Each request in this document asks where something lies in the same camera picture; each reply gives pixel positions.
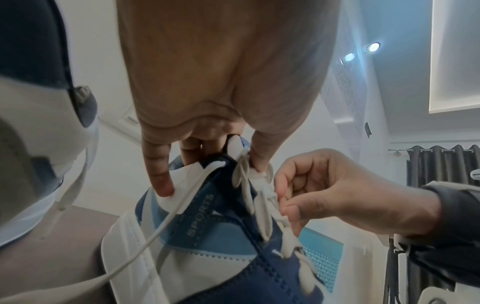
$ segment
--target gray curtain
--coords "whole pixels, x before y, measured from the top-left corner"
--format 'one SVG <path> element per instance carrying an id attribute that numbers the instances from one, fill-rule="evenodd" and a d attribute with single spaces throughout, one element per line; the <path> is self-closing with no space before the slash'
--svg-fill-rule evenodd
<path id="1" fill-rule="evenodd" d="M 480 168 L 480 148 L 477 145 L 467 151 L 460 145 L 448 150 L 440 146 L 411 149 L 408 152 L 407 185 L 422 187 L 431 181 L 448 181 L 480 186 L 480 181 L 470 178 L 470 172 Z M 455 287 L 411 262 L 407 262 L 407 279 L 407 304 L 417 304 L 421 292 L 429 286 L 449 290 Z"/>

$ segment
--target white ceiling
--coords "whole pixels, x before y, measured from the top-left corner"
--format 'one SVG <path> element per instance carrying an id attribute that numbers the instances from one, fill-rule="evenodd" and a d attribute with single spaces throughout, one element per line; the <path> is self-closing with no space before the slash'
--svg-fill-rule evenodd
<path id="1" fill-rule="evenodd" d="M 432 40 L 432 0 L 360 0 L 390 133 L 480 127 L 480 109 L 429 114 L 480 99 L 480 1 L 434 1 Z"/>

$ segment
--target ceiling light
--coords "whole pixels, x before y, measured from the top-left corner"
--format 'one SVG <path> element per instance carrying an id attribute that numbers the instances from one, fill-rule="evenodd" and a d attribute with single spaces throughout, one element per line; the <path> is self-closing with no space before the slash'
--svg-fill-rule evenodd
<path id="1" fill-rule="evenodd" d="M 352 61 L 354 58 L 355 58 L 355 54 L 350 53 L 350 54 L 345 56 L 345 61 L 347 61 L 347 62 Z"/>
<path id="2" fill-rule="evenodd" d="M 371 45 L 369 45 L 367 47 L 367 50 L 369 50 L 370 52 L 375 52 L 376 50 L 378 50 L 380 48 L 380 43 L 378 42 L 374 42 L 372 43 Z"/>

